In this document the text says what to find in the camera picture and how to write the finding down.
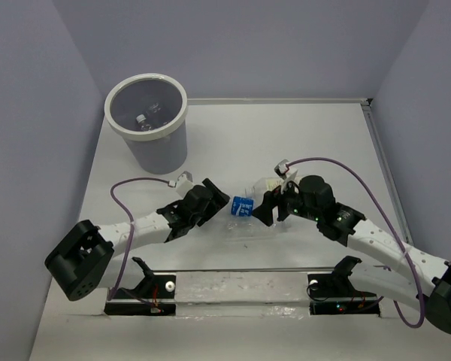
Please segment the blue label bottle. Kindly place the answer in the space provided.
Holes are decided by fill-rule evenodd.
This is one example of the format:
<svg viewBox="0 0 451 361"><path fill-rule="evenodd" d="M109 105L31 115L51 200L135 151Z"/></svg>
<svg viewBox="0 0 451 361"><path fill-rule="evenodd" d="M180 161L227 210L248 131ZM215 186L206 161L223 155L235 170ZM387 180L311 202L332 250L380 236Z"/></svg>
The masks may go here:
<svg viewBox="0 0 451 361"><path fill-rule="evenodd" d="M155 126L154 129L158 129L168 124L173 119L173 116L167 106L160 102L155 102L147 108L147 118Z"/></svg>
<svg viewBox="0 0 451 361"><path fill-rule="evenodd" d="M234 196L230 213L235 217L252 217L261 200L258 196Z"/></svg>

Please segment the clear unlabelled bottle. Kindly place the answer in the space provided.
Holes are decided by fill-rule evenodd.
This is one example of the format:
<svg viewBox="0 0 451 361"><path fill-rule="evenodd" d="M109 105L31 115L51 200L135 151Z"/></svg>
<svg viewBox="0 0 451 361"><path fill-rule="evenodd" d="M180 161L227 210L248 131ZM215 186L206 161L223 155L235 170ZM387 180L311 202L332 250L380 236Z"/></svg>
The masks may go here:
<svg viewBox="0 0 451 361"><path fill-rule="evenodd" d="M138 131L140 132L149 132L151 130L154 130L155 128L153 123L151 123L144 114L139 114L138 116L136 116L136 123Z"/></svg>

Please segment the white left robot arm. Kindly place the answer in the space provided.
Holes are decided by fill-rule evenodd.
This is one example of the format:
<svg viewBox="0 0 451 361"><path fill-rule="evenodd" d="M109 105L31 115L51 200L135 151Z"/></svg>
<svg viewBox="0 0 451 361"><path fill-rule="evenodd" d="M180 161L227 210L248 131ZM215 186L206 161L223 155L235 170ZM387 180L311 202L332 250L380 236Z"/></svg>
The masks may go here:
<svg viewBox="0 0 451 361"><path fill-rule="evenodd" d="M179 195L177 201L123 223L96 226L80 221L55 246L44 264L68 300L80 300L96 288L106 288L109 299L117 290L133 298L145 296L154 274L142 258L129 255L131 250L183 237L230 201L209 179L194 184L182 174L167 185Z"/></svg>

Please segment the blue label bottle front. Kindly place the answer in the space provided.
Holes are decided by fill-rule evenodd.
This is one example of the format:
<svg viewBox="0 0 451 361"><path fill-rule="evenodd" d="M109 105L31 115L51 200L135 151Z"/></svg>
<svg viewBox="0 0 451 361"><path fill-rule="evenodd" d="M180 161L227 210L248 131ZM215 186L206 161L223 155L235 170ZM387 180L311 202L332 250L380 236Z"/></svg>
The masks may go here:
<svg viewBox="0 0 451 361"><path fill-rule="evenodd" d="M154 129L158 129L168 124L173 119L173 116L167 106L160 102L155 102L147 108L147 118L155 126Z"/></svg>

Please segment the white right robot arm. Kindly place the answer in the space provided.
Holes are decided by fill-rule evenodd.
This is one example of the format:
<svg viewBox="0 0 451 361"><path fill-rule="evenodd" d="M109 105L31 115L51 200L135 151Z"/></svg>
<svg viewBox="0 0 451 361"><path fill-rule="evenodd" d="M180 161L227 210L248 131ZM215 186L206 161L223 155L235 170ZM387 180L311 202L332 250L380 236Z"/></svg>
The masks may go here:
<svg viewBox="0 0 451 361"><path fill-rule="evenodd" d="M382 268L344 258L345 269L331 276L332 289L354 289L384 296L411 308L451 335L451 262L423 252L382 230L359 211L335 200L332 188L317 175L282 183L265 192L252 215L271 226L289 216L316 223L331 241L363 253Z"/></svg>

